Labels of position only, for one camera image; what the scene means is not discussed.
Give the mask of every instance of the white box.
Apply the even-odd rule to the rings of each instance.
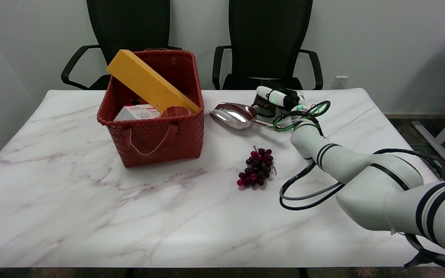
[[[123,106],[114,121],[146,120],[159,118],[159,116],[161,113],[150,104],[127,105]]]

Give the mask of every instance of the yellow box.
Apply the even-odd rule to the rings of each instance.
[[[129,50],[120,50],[106,68],[112,76],[159,112],[182,106],[192,113],[200,108]]]

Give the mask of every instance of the floor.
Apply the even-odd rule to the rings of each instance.
[[[425,139],[406,119],[391,119],[392,125],[410,144],[426,144]],[[437,134],[445,120],[420,120]],[[445,162],[434,156],[445,170]],[[102,268],[25,268],[0,269],[0,278],[124,278],[126,269]],[[297,269],[137,269],[135,278],[298,278]],[[432,267],[403,268],[318,268],[309,269],[310,278],[445,278],[445,269]]]

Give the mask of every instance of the mesh chair back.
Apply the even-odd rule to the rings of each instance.
[[[107,64],[120,49],[168,46],[170,0],[87,0],[87,7]]]
[[[233,74],[292,77],[312,0],[229,0]]]

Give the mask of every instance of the woven basket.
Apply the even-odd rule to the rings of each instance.
[[[188,51],[153,50],[135,52],[147,65],[200,107],[190,116],[146,120],[113,119],[125,105],[137,100],[132,90],[111,77],[97,112],[97,121],[105,125],[125,167],[198,158],[204,137],[204,102],[200,90],[195,56]]]

